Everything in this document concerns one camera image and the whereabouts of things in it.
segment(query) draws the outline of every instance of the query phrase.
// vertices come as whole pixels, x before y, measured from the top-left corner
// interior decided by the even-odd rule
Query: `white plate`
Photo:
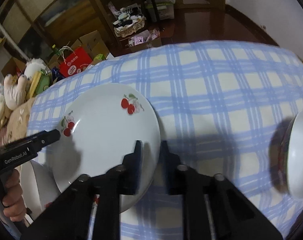
[[[121,106],[125,97],[136,106],[133,114]],[[72,103],[56,129],[62,133],[52,145],[52,168],[61,192],[80,174],[94,177],[121,164],[136,140],[143,142],[140,188],[135,196],[121,197],[121,212],[146,192],[158,162],[160,131],[153,108],[138,91],[118,83],[89,89]]]
[[[287,184],[293,197],[303,198],[303,110],[296,116],[290,134]]]

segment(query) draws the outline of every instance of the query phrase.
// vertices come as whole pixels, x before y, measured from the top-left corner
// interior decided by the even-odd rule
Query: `bolt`
[[[222,175],[221,173],[215,174],[214,177],[218,181],[223,181],[225,179],[224,175]]]
[[[177,170],[178,171],[186,171],[186,170],[188,170],[188,167],[184,164],[180,164],[180,165],[177,166]]]
[[[122,165],[122,164],[116,166],[115,168],[116,168],[116,171],[118,171],[118,172],[126,170],[126,167],[124,165]]]
[[[87,175],[87,174],[81,174],[79,177],[78,177],[78,181],[80,181],[80,182],[84,182],[84,181],[86,181],[86,180],[88,180],[90,177],[89,177],[89,175]]]

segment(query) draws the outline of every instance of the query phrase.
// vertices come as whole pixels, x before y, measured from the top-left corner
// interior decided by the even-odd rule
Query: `blue and white checkered tablecloth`
[[[171,152],[206,175],[223,173],[287,236],[303,209],[277,190],[283,121],[303,109],[303,64],[262,44],[166,45],[99,63],[37,97],[28,134],[51,130],[86,90],[132,86],[151,103]],[[45,151],[38,162],[45,163]],[[182,239],[181,197],[165,193],[158,165],[143,198],[121,216],[122,239]]]

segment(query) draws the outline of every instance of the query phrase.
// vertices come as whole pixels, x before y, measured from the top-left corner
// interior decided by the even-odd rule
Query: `hand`
[[[26,207],[22,199],[22,188],[19,184],[19,172],[13,169],[13,173],[7,180],[5,187],[7,195],[3,198],[4,214],[11,221],[21,221],[26,214]]]

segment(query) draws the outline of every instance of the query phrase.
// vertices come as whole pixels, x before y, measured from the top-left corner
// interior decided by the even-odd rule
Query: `striped cloth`
[[[161,138],[187,165],[223,173],[285,237],[303,209],[278,191],[277,146],[303,109],[303,64],[261,44],[204,41],[166,45],[99,63],[40,94],[28,134],[51,130],[86,90],[132,86],[160,117]],[[46,149],[37,161],[45,163]],[[159,164],[143,198],[121,215],[122,239],[182,239],[181,197],[168,196]]]

